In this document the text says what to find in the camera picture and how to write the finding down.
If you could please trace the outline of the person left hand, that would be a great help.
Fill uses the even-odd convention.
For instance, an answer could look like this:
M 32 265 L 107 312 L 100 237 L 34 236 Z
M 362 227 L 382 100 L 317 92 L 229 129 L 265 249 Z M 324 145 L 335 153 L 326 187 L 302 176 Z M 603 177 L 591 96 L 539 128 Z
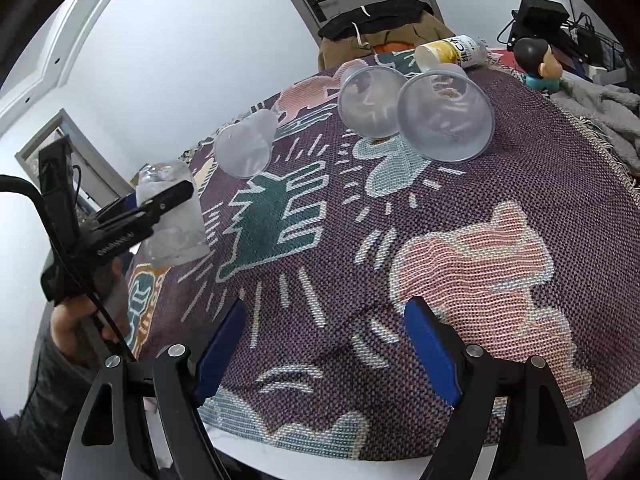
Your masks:
M 122 280 L 122 260 L 115 258 L 112 260 L 111 267 L 112 279 L 117 285 Z M 127 300 L 117 300 L 117 312 L 114 322 L 122 336 L 129 333 L 129 325 L 127 321 Z M 81 342 L 80 328 L 81 322 L 85 318 L 90 318 L 98 309 L 93 302 L 86 296 L 78 296 L 70 298 L 54 308 L 50 319 L 51 339 L 62 355 L 70 362 L 88 363 L 90 352 L 86 350 L 86 346 Z M 117 342 L 118 338 L 114 330 L 110 326 L 106 326 L 101 330 L 101 336 L 104 340 Z

